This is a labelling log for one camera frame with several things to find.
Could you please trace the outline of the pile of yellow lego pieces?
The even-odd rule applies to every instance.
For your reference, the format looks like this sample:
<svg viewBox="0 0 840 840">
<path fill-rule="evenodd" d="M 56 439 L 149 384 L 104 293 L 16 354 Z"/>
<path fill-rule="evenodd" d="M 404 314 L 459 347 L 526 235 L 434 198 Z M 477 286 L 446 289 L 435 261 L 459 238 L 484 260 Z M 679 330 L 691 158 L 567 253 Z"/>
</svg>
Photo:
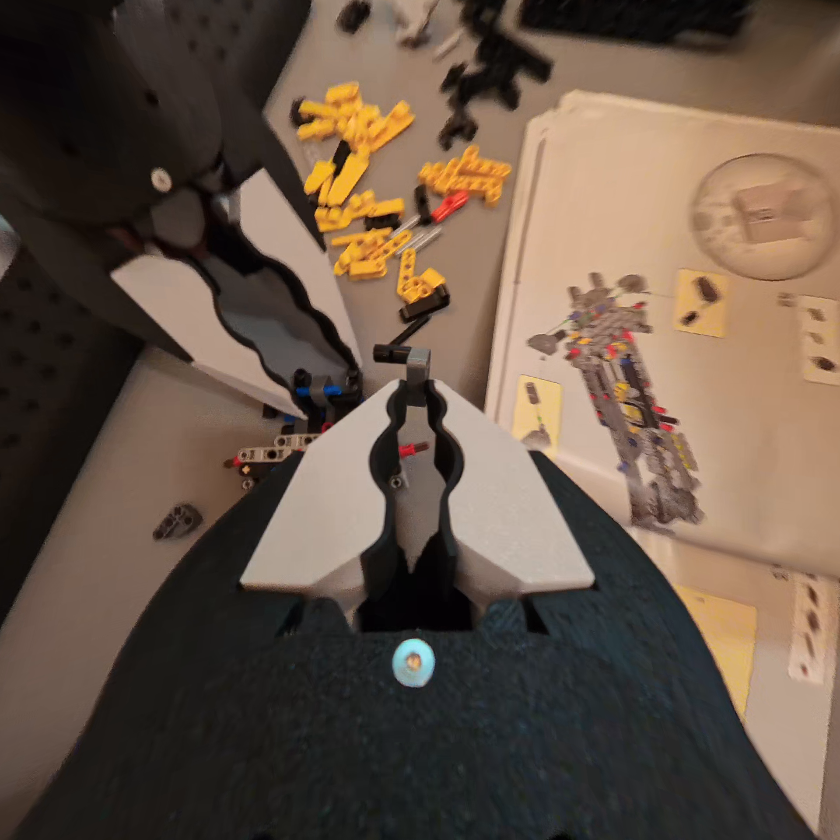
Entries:
<svg viewBox="0 0 840 840">
<path fill-rule="evenodd" d="M 468 204 L 497 207 L 512 173 L 509 163 L 470 144 L 456 156 L 421 166 L 411 207 L 401 197 L 361 190 L 374 154 L 400 138 L 415 117 L 405 100 L 385 112 L 366 102 L 355 81 L 330 87 L 321 101 L 297 99 L 290 108 L 300 142 L 337 141 L 330 157 L 311 163 L 304 181 L 318 230 L 332 235 L 329 245 L 338 251 L 333 274 L 362 282 L 383 280 L 393 270 L 404 324 L 426 321 L 449 305 L 445 276 L 418 266 L 421 251 Z"/>
</svg>

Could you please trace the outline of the grey lego car chassis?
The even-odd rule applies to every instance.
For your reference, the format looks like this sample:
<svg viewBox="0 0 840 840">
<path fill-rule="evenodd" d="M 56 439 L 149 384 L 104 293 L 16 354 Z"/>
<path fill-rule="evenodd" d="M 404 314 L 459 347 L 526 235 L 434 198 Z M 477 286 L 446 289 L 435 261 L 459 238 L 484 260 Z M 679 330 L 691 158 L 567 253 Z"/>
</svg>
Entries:
<svg viewBox="0 0 840 840">
<path fill-rule="evenodd" d="M 235 468 L 245 490 L 261 480 L 280 476 L 280 468 L 290 468 L 291 489 L 337 489 L 345 480 L 360 480 L 363 492 L 373 499 L 391 502 L 393 477 L 402 471 L 404 456 L 429 450 L 429 443 L 401 445 L 398 429 L 404 422 L 404 408 L 396 398 L 405 397 L 404 382 L 391 383 L 378 400 L 360 403 L 361 378 L 348 375 L 335 385 L 329 376 L 311 378 L 308 386 L 293 383 L 293 406 L 303 411 L 296 416 L 303 424 L 300 432 L 279 435 L 267 447 L 241 448 L 224 464 Z"/>
</svg>

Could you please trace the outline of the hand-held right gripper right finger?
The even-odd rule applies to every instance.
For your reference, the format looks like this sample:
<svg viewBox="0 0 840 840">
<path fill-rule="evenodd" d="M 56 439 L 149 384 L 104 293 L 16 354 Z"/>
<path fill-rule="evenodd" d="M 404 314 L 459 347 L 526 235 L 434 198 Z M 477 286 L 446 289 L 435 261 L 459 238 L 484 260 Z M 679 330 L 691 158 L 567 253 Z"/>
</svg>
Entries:
<svg viewBox="0 0 840 840">
<path fill-rule="evenodd" d="M 473 617 L 499 601 L 590 589 L 595 573 L 523 443 L 432 380 L 443 594 Z"/>
</svg>

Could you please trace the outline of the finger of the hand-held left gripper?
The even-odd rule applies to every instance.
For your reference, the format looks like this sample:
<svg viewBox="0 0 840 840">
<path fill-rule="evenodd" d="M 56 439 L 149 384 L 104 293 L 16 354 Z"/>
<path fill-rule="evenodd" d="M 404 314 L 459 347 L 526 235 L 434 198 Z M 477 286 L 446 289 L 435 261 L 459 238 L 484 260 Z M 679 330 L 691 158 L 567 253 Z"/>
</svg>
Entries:
<svg viewBox="0 0 840 840">
<path fill-rule="evenodd" d="M 305 417 L 259 353 L 226 327 L 210 286 L 194 267 L 139 255 L 115 269 L 111 279 L 190 356 L 194 368 L 280 413 Z"/>
<path fill-rule="evenodd" d="M 361 394 L 360 350 L 326 250 L 263 167 L 231 195 L 233 227 L 252 262 L 226 283 L 226 318 L 269 372 L 304 370 L 342 396 Z"/>
</svg>

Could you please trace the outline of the dark grey lego cam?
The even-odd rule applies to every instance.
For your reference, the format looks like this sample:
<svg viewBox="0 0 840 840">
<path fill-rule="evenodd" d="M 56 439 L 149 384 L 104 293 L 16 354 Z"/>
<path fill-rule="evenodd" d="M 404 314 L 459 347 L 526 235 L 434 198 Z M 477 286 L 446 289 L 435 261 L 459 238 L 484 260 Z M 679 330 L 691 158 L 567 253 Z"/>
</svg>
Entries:
<svg viewBox="0 0 840 840">
<path fill-rule="evenodd" d="M 152 540 L 162 542 L 183 538 L 198 529 L 203 515 L 194 505 L 181 502 L 174 505 L 152 532 Z"/>
</svg>

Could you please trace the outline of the pile of black lego pieces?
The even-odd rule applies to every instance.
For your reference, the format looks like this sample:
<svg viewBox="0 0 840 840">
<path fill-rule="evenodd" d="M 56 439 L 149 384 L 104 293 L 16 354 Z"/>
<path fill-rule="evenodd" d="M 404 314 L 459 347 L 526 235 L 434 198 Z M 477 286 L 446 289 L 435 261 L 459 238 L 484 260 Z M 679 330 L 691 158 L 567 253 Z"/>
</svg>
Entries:
<svg viewBox="0 0 840 840">
<path fill-rule="evenodd" d="M 477 125 L 468 112 L 472 99 L 496 97 L 509 110 L 518 107 L 518 75 L 537 82 L 550 79 L 553 63 L 501 28 L 505 2 L 461 2 L 460 23 L 477 37 L 475 68 L 463 63 L 450 68 L 441 85 L 451 91 L 451 115 L 439 136 L 447 151 L 456 139 L 472 140 Z M 526 1 L 520 2 L 520 26 L 551 34 L 584 35 L 619 39 L 646 45 L 672 45 L 699 37 L 728 43 L 740 35 L 751 2 L 688 1 Z M 390 142 L 388 133 L 405 129 L 411 110 L 396 106 L 396 115 L 362 117 L 358 88 L 354 84 L 329 89 L 327 106 L 336 112 L 324 119 L 332 134 L 354 152 L 371 153 Z"/>
</svg>

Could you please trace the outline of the grey lego piece with connector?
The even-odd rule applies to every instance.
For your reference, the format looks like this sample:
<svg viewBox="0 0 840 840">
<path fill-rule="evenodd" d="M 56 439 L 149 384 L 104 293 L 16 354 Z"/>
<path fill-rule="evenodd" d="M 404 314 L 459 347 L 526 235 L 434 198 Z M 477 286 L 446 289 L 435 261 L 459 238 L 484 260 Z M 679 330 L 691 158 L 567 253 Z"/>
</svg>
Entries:
<svg viewBox="0 0 840 840">
<path fill-rule="evenodd" d="M 431 350 L 407 344 L 377 343 L 373 348 L 374 362 L 405 367 L 406 404 L 414 407 L 426 405 L 431 357 Z"/>
</svg>

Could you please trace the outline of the lego instruction booklet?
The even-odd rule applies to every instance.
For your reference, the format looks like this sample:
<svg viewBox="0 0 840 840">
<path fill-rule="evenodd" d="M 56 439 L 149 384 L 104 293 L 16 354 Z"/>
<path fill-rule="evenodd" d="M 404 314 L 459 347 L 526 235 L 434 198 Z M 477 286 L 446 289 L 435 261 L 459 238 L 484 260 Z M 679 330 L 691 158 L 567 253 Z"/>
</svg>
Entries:
<svg viewBox="0 0 840 840">
<path fill-rule="evenodd" d="M 810 828 L 838 678 L 838 128 L 573 91 L 526 129 L 486 412 L 630 532 Z"/>
</svg>

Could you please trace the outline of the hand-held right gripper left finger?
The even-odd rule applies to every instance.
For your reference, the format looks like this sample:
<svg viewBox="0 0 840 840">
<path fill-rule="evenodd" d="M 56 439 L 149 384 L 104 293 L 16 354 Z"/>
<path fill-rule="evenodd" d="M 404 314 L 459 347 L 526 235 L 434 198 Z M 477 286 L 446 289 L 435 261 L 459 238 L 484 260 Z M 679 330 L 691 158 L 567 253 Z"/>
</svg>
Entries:
<svg viewBox="0 0 840 840">
<path fill-rule="evenodd" d="M 406 420 L 399 379 L 367 398 L 297 462 L 239 583 L 335 602 L 355 631 L 406 572 L 390 480 Z"/>
</svg>

